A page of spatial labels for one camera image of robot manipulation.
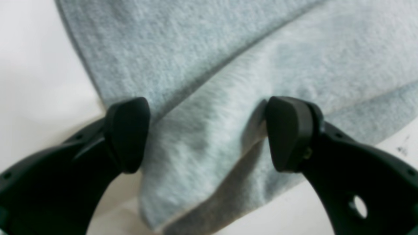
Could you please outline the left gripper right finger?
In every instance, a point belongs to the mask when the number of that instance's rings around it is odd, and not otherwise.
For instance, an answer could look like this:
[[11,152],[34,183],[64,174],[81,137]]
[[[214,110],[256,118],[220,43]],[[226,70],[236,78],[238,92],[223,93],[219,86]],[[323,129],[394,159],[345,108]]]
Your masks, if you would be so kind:
[[417,169],[325,121],[320,108],[273,96],[265,109],[273,165],[302,173],[336,235],[416,235]]

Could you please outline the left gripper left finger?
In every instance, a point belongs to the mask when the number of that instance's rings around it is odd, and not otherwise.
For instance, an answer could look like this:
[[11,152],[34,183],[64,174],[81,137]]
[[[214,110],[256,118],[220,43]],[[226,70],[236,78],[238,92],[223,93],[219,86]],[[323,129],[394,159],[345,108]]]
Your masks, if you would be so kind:
[[104,118],[1,173],[1,232],[85,235],[108,186],[140,168],[150,123],[146,98],[113,104]]

